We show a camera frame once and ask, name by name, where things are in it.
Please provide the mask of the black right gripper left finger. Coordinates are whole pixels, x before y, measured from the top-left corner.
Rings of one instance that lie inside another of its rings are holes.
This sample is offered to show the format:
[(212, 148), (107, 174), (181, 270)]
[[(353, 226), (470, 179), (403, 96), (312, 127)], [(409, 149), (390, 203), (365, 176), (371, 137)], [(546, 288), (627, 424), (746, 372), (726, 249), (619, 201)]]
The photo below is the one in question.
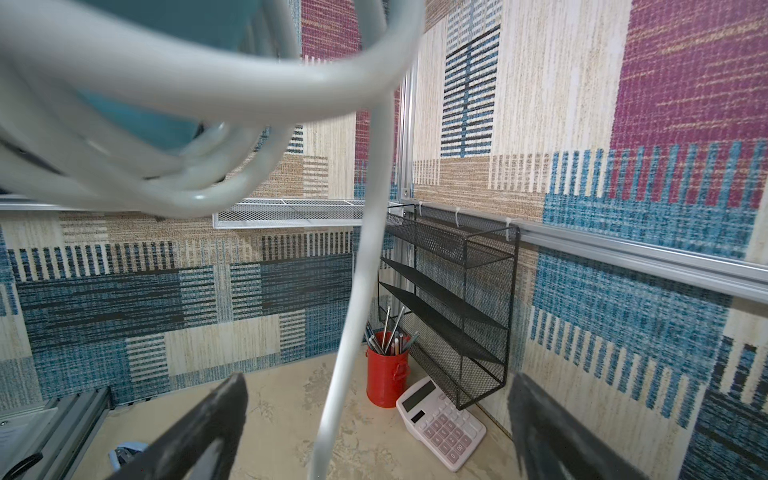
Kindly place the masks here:
[(113, 479), (228, 479), (244, 430), (248, 392), (234, 373)]

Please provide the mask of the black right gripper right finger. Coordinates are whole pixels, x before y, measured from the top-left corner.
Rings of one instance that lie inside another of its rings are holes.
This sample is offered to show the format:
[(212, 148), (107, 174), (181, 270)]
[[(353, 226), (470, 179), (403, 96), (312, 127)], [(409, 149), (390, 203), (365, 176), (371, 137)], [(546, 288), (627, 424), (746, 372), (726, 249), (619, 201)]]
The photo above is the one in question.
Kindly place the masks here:
[(529, 479), (646, 477), (525, 374), (512, 381), (508, 410), (520, 471)]

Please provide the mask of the teal power strip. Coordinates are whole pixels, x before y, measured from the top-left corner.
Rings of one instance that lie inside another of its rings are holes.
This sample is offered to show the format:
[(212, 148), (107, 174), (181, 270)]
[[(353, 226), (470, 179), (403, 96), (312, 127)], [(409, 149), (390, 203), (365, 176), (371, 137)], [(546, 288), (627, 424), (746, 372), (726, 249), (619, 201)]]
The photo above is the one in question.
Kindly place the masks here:
[[(58, 10), (81, 25), (65, 38), (85, 53), (67, 78), (95, 111), (144, 141), (155, 153), (179, 153), (203, 120), (242, 126), (245, 149), (262, 131), (270, 101), (257, 88), (274, 86), (278, 64), (188, 42), (231, 36), (237, 45), (259, 1), (85, 1)], [(171, 28), (177, 23), (184, 32)]]

